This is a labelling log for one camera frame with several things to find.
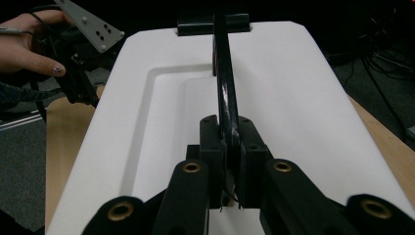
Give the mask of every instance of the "mounting hole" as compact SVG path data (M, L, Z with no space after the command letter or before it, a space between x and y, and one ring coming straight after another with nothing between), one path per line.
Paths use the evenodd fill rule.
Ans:
M183 170L188 173L194 173L194 172L198 172L199 170L201 170L201 166L199 164L189 163L183 166Z
M131 203L120 202L110 208L107 217L111 221L120 221L129 217L133 212L134 206Z
M379 202L365 199L360 203L360 205L361 207L363 207L363 210L365 212L369 213L372 216L383 219L392 217L391 210L389 210L385 205Z
M274 164L274 169L281 171L281 172L289 172L293 168L289 164L278 162Z

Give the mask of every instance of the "human hand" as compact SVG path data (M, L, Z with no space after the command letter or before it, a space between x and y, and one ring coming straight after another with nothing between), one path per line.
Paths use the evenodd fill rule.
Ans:
M66 14L59 10L45 10L34 13L47 25L71 24ZM50 76L63 76L65 67L45 56L38 54L39 45L34 36L41 37L45 25L31 14L21 14L0 26L15 28L21 34L0 34L0 73L14 73L20 70L38 72Z

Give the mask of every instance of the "white tray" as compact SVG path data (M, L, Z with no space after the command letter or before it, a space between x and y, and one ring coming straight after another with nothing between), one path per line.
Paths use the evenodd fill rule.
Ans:
M274 158L296 163L329 198L371 194L415 211L318 46L301 25L229 34L239 115ZM47 234L81 234L97 209L165 189L199 121L217 114L212 36L142 31L125 42ZM261 234L258 210L212 211L210 234Z

